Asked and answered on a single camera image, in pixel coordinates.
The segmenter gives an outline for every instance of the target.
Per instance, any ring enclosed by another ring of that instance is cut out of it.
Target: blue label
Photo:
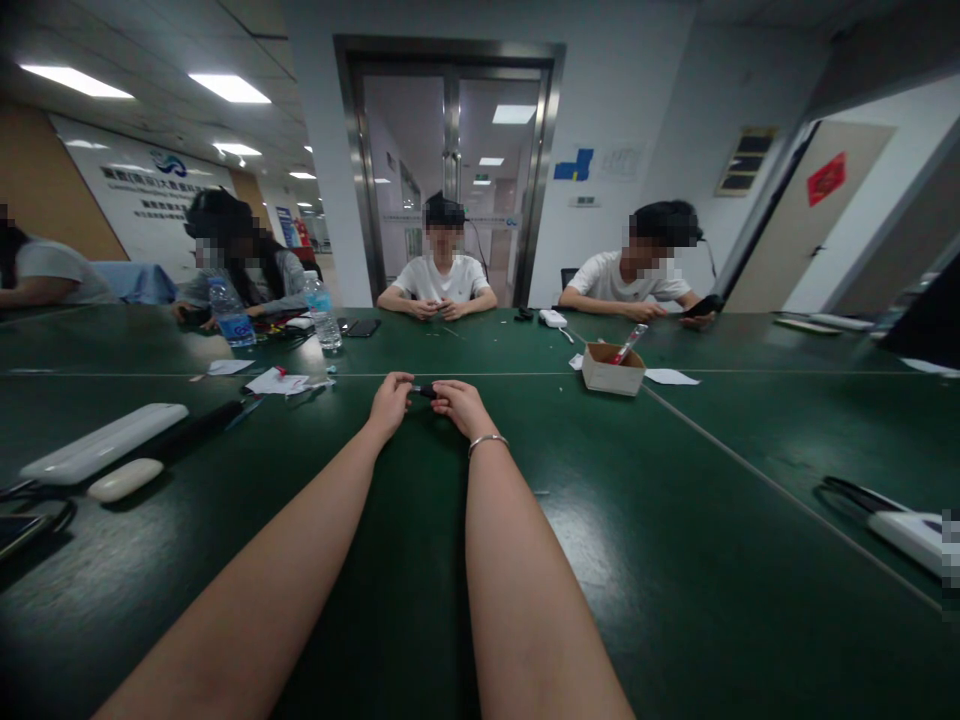
[[[253,333],[253,325],[250,324],[250,318],[247,316],[230,318],[229,320],[224,318],[217,320],[217,324],[220,326],[220,332],[227,340],[239,340]]]

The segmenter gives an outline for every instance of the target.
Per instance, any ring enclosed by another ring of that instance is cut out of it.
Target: hand
[[[680,324],[691,330],[702,330],[717,319],[715,312],[695,318],[680,318]]]
[[[436,300],[411,300],[410,309],[407,311],[417,320],[429,320],[437,314]]]
[[[656,303],[623,303],[620,314],[634,322],[650,322],[658,317],[666,317],[667,311]]]
[[[184,320],[186,320],[185,313],[188,310],[199,310],[199,309],[200,308],[198,308],[196,305],[191,305],[190,303],[184,302],[183,300],[180,300],[179,302],[175,302],[173,305],[170,306],[170,312],[173,313],[173,316],[177,319],[177,322],[179,323],[182,323]]]
[[[386,442],[403,422],[403,416],[410,406],[407,393],[413,387],[413,375],[410,373],[393,372],[383,380],[383,385],[373,396],[373,406],[370,408],[370,419],[367,426],[381,435]]]
[[[466,307],[466,303],[455,303],[450,298],[444,298],[443,302],[437,306],[437,309],[440,311],[440,314],[443,315],[443,319],[447,322],[453,322],[454,320],[459,320],[466,313],[463,309]]]
[[[437,380],[433,389],[438,396],[430,402],[433,411],[453,420],[467,440],[473,442],[484,435],[500,434],[473,385],[459,380]]]

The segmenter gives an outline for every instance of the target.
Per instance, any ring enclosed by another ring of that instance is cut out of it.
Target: green table
[[[450,335],[384,314],[376,335],[348,339],[332,361],[332,390],[311,402],[268,398],[115,508],[79,497],[69,537],[0,566],[5,717],[89,716],[361,426],[389,369],[422,381],[466,376],[479,388],[639,716],[948,716],[958,641],[935,583],[817,507],[810,488],[830,472],[923,509],[949,505],[945,463],[956,467],[956,455],[941,444],[956,430],[951,388],[853,337],[801,335],[791,348],[780,328],[767,332],[772,318],[727,316],[708,333],[662,323],[649,347],[645,338],[648,363],[689,369],[700,386],[597,394],[566,365],[579,342],[512,317],[467,318]],[[630,327],[570,319],[591,340]],[[18,324],[13,343],[0,329],[5,484],[144,403],[182,402],[198,415],[249,379],[189,382],[231,351],[220,338],[182,334],[161,308],[78,313],[71,337],[85,345],[64,345],[66,320]],[[324,366],[315,340],[236,353],[247,355],[292,372]],[[378,460],[277,717],[479,714],[465,444],[426,401],[414,403]]]

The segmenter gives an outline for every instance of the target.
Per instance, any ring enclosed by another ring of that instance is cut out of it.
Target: gray shirt
[[[83,305],[117,302],[107,281],[90,261],[71,247],[52,240],[30,238],[17,252],[17,279],[55,277],[77,283],[62,303]]]
[[[274,257],[276,257],[277,266],[280,268],[280,277],[283,278],[285,295],[282,298],[274,299],[269,287],[262,280],[262,271],[251,268],[248,274],[255,288],[254,300],[260,300],[259,304],[263,306],[266,313],[305,308],[307,301],[303,298],[303,286],[306,284],[306,278],[303,275],[303,265],[300,264],[300,260],[289,250],[280,250]],[[177,300],[188,302],[197,307],[208,307],[210,305],[208,278],[211,277],[221,277],[227,285],[233,287],[233,283],[230,281],[230,273],[226,269],[203,268],[193,280],[180,287]]]

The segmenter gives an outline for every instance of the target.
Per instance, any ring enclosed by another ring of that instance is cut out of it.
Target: red sign
[[[824,200],[847,181],[847,154],[840,153],[807,178],[807,197],[810,207]]]

